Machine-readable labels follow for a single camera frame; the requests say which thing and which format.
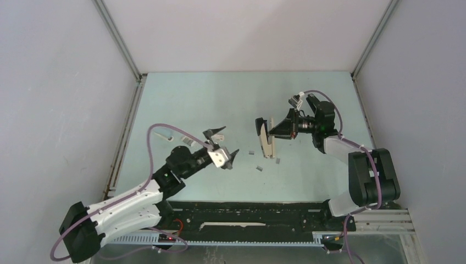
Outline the white staple box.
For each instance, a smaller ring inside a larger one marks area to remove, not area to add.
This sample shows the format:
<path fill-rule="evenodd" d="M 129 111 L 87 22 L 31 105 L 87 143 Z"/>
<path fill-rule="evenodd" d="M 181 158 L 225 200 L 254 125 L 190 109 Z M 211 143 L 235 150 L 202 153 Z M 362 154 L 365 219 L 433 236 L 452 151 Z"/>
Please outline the white staple box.
<path fill-rule="evenodd" d="M 221 142 L 225 140 L 225 136 L 222 134 L 214 134 L 213 136 L 211 136 L 211 138 L 214 142 Z"/>

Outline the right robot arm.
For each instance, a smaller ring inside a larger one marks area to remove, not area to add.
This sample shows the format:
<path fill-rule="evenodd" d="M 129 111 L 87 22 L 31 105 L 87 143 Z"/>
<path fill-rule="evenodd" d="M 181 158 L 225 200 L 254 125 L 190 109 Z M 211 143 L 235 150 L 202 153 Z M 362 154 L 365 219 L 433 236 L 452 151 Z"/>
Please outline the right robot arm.
<path fill-rule="evenodd" d="M 326 211 L 320 214 L 320 224 L 333 230 L 342 222 L 342 216 L 362 210 L 378 209 L 385 202 L 397 200 L 401 188 L 389 150 L 370 149 L 346 138 L 335 121 L 342 121 L 333 101 L 321 101 L 317 91 L 300 92 L 289 99 L 291 108 L 277 125 L 257 118 L 256 131 L 263 155 L 274 156 L 274 140 L 293 140 L 299 134 L 310 134 L 313 146 L 321 153 L 333 156 L 348 167 L 348 190 L 326 201 Z"/>

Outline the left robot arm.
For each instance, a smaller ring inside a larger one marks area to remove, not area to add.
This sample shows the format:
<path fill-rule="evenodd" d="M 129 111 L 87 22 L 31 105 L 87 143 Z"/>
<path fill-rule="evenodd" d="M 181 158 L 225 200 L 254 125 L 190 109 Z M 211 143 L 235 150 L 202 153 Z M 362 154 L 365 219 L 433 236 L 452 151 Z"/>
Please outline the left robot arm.
<path fill-rule="evenodd" d="M 172 149 L 165 164 L 154 170 L 150 139 L 152 130 L 157 127 L 177 131 L 198 142 L 201 149 L 191 152 L 186 146 L 177 146 Z M 211 164 L 221 169 L 232 169 L 238 152 L 229 152 L 212 138 L 222 130 L 223 127 L 205 130 L 205 140 L 202 141 L 172 125 L 151 125 L 146 134 L 149 177 L 136 187 L 113 198 L 89 206 L 82 202 L 70 206 L 59 228 L 60 237 L 51 249 L 51 260 L 71 260 L 73 263 L 80 263 L 90 259 L 109 242 L 123 235 L 145 228 L 171 227 L 174 211 L 167 199 L 186 186 L 185 179 Z"/>

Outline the staple box tray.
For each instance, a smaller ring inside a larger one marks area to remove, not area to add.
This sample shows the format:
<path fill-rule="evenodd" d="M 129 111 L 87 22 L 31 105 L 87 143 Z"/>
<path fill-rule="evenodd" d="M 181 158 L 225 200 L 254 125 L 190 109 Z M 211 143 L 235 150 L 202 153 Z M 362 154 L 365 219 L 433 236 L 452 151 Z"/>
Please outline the staple box tray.
<path fill-rule="evenodd" d="M 192 138 L 187 137 L 187 136 L 183 136 L 183 137 L 181 138 L 181 141 L 182 141 L 184 144 L 186 144 L 187 146 L 189 146 L 189 147 L 194 147 L 194 145 L 196 144 L 196 141 L 195 141 L 195 140 L 193 140 Z"/>

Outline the beige and black large stapler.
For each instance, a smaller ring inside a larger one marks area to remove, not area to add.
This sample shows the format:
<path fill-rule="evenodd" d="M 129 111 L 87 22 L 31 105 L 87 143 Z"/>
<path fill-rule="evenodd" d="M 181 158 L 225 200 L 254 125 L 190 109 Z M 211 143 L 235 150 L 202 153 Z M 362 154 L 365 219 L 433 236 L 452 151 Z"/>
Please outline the beige and black large stapler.
<path fill-rule="evenodd" d="M 276 157 L 275 137 L 270 133 L 274 127 L 273 118 L 270 120 L 256 118 L 255 126 L 264 158 L 274 159 Z"/>

